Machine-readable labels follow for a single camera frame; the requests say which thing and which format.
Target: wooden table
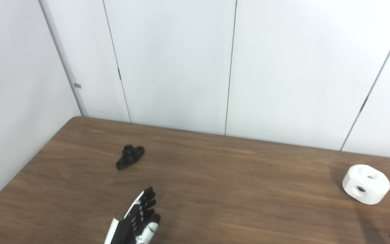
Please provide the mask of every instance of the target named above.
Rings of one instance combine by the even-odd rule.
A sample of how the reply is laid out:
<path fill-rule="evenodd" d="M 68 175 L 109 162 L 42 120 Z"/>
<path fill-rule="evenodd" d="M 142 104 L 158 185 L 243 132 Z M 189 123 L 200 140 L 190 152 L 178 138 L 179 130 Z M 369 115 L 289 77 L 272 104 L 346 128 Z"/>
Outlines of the wooden table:
<path fill-rule="evenodd" d="M 124 145 L 146 154 L 115 162 Z M 390 243 L 390 192 L 364 205 L 341 187 L 390 159 L 76 117 L 0 193 L 0 244 L 102 244 L 112 218 L 153 186 L 151 244 Z"/>

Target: panel seam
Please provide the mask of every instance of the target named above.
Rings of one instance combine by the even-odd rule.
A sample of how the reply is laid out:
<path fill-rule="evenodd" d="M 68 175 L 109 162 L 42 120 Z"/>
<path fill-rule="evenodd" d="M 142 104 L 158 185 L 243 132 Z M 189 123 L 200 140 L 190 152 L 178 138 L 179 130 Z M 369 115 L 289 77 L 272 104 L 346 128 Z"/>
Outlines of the panel seam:
<path fill-rule="evenodd" d="M 115 62 L 116 62 L 117 70 L 118 70 L 118 75 L 120 77 L 121 88 L 123 89 L 124 102 L 126 103 L 127 115 L 129 116 L 129 122 L 132 123 L 132 119 L 130 118 L 129 105 L 127 104 L 126 93 L 124 92 L 123 80 L 121 79 L 121 70 L 120 70 L 120 66 L 118 64 L 118 58 L 116 57 L 115 45 L 114 45 L 114 42 L 113 42 L 111 26 L 109 24 L 108 12 L 106 11 L 105 1 L 102 0 L 102 3 L 103 3 L 103 9 L 105 10 L 106 23 L 108 24 L 109 35 L 111 36 L 112 49 L 113 49 L 114 56 L 115 56 Z"/>
<path fill-rule="evenodd" d="M 364 106 L 366 105 L 367 100 L 368 100 L 368 98 L 370 97 L 370 95 L 371 95 L 371 93 L 372 93 L 372 91 L 373 91 L 373 89 L 374 89 L 374 87 L 375 87 L 375 85 L 376 85 L 376 83 L 377 83 L 377 81 L 378 81 L 378 79 L 379 79 L 379 77 L 380 77 L 380 74 L 382 73 L 383 68 L 384 68 L 385 65 L 386 65 L 386 62 L 387 62 L 387 60 L 389 59 L 389 57 L 390 57 L 390 50 L 389 50 L 389 52 L 388 52 L 388 54 L 387 54 L 387 56 L 386 56 L 386 58 L 385 58 L 385 60 L 384 60 L 384 62 L 383 62 L 383 64 L 382 64 L 380 70 L 379 70 L 379 73 L 378 73 L 377 76 L 376 76 L 376 79 L 375 79 L 374 82 L 373 82 L 373 85 L 371 86 L 370 90 L 368 91 L 368 94 L 367 94 L 367 96 L 365 97 L 364 103 L 362 104 L 361 109 L 360 109 L 359 112 L 357 113 L 357 116 L 356 116 L 356 118 L 354 119 L 353 124 L 351 125 L 351 128 L 350 128 L 350 130 L 348 131 L 347 136 L 345 137 L 345 140 L 344 140 L 344 142 L 342 143 L 342 146 L 341 146 L 341 148 L 340 148 L 339 151 L 342 151 L 342 150 L 343 150 L 343 148 L 344 148 L 344 146 L 345 146 L 345 143 L 347 142 L 347 140 L 348 140 L 348 138 L 349 138 L 349 136 L 350 136 L 350 134 L 351 134 L 351 131 L 353 130 L 354 126 L 356 125 L 356 122 L 357 122 L 357 120 L 359 119 L 359 116 L 361 115 L 362 111 L 364 110 Z"/>
<path fill-rule="evenodd" d="M 225 131 L 223 132 L 224 136 L 226 136 L 226 122 L 228 121 L 228 105 L 230 103 L 231 70 L 233 66 L 234 33 L 236 31 L 236 13 L 237 13 L 237 0 L 236 0 L 236 5 L 234 7 L 233 40 L 231 43 L 230 76 L 228 80 L 228 96 L 226 97 Z"/>

